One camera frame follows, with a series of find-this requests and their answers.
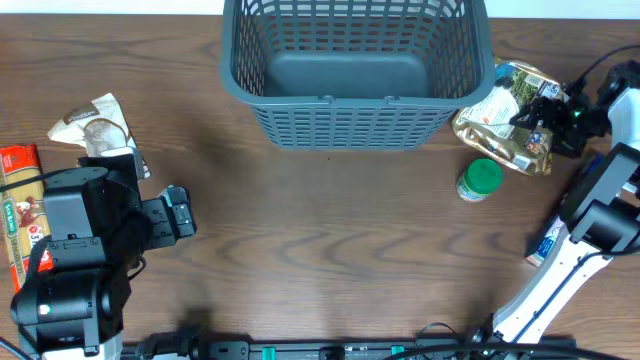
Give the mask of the white brown snack bag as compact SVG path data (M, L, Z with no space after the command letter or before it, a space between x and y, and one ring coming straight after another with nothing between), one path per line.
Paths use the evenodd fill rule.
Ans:
M49 130L48 137L55 142L79 145L90 157L133 155L138 178L151 176L121 106L111 93L69 112Z

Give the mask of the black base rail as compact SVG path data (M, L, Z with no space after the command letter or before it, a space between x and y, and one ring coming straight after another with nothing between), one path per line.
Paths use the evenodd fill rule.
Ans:
M255 341L248 336L215 335L194 329L152 334L124 345L124 360L455 360L455 359L610 359L610 354L582 349L572 337L544 337L539 343L513 345L484 329L470 335L432 323L416 337Z

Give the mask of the green lid jar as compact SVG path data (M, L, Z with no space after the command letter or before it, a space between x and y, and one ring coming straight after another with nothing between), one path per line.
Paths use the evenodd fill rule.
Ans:
M497 162L489 158L473 161L456 182L458 195L468 202L480 202L492 195L503 182L503 172Z

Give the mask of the red spaghetti packet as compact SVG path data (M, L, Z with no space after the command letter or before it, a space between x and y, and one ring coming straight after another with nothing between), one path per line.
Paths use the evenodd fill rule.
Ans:
M41 174L35 144L1 149L1 185ZM33 246L50 235L42 180L1 192L1 220L15 292L25 283Z

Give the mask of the grey plastic basket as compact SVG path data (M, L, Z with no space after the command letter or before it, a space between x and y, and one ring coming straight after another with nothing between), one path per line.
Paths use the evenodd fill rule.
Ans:
M495 79L482 0L228 0L220 72L296 150L418 147Z

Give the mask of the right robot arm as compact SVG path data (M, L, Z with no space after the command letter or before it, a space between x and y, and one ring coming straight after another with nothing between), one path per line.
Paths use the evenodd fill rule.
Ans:
M579 177L558 215L563 225L534 278L491 322L491 335L507 343L536 343L580 287L614 258L639 250L639 209L620 198L639 193L639 64L610 68L590 102L586 78L565 86L565 102L536 100L512 119L540 123L553 134L553 150L579 156L588 139L609 135L609 153Z

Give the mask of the blue tissue pack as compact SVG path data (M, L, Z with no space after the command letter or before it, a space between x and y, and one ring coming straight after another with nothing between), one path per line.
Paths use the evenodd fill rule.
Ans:
M604 159L600 153L593 153L581 162L581 165L572 174L569 182L564 187L561 195L552 207L548 218L535 236L527 240L524 254L525 260L535 267L539 267L552 252L560 234L564 222L560 219L560 208L565 202L569 192L589 173L591 173Z

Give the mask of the gold foil food pouch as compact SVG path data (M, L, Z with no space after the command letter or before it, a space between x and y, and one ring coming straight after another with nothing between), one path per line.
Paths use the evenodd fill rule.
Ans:
M552 132L537 120L529 129L533 102L542 98L564 102L561 85L521 61L498 60L489 95L462 109L452 120L455 135L496 162L529 176L551 173Z

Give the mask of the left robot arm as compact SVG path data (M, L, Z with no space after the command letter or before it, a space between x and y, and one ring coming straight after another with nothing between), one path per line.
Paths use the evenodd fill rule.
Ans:
M131 154L42 175L49 235L33 247L10 314L21 359L118 359L144 253L196 234L187 189L142 199Z

